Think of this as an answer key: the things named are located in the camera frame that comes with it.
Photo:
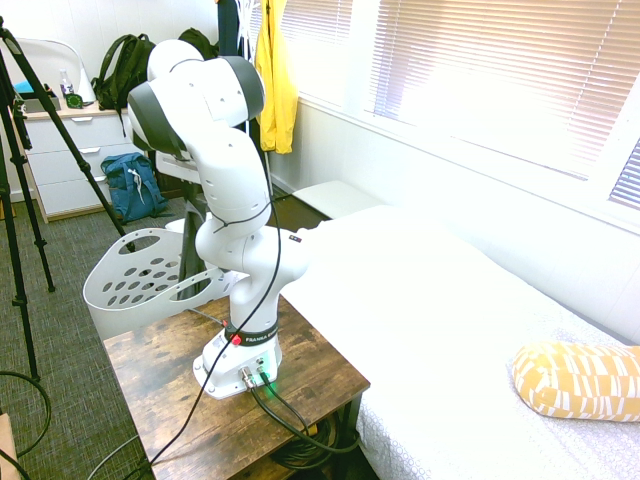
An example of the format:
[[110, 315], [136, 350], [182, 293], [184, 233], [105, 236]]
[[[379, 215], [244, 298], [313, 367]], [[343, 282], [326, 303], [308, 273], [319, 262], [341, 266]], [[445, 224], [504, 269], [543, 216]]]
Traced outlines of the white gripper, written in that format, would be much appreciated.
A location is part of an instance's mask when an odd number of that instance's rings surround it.
[[199, 173], [197, 165], [193, 160], [179, 160], [173, 156], [157, 151], [156, 168], [165, 175], [187, 181], [186, 200], [194, 202], [197, 198], [197, 185], [199, 183]]

